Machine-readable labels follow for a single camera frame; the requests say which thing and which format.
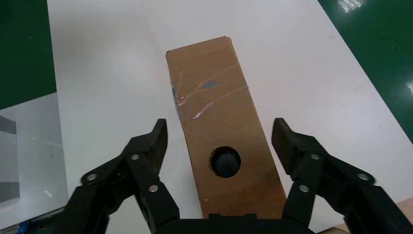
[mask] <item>green epoxy floor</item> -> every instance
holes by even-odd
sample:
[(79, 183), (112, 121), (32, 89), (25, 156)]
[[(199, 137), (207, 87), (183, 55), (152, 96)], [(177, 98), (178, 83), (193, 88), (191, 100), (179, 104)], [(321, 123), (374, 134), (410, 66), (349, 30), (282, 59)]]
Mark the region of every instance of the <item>green epoxy floor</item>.
[[(413, 1), (319, 0), (413, 142)], [(0, 110), (56, 92), (46, 0), (0, 0)]]

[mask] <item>metal screw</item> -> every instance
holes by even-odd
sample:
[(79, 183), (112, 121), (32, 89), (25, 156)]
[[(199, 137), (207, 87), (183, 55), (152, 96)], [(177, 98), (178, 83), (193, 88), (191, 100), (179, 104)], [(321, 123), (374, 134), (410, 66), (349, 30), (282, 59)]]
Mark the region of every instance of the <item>metal screw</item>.
[(358, 178), (360, 178), (362, 180), (369, 180), (369, 177), (366, 176), (365, 174), (360, 173), (360, 174), (357, 174), (357, 176), (358, 176)]
[(320, 157), (319, 157), (318, 155), (310, 155), (310, 157), (311, 157), (312, 159), (315, 159), (315, 160), (319, 160), (319, 159), (320, 159)]
[(139, 158), (139, 155), (132, 155), (131, 159), (132, 160), (137, 160)]
[(308, 192), (308, 187), (305, 186), (305, 185), (300, 185), (299, 188), (300, 188), (301, 191), (303, 191), (305, 193)]
[(90, 174), (90, 175), (88, 175), (88, 177), (86, 177), (87, 180), (94, 180), (96, 178), (97, 178), (96, 174)]
[(149, 192), (156, 192), (156, 191), (158, 191), (158, 185), (151, 185), (150, 187), (149, 187)]

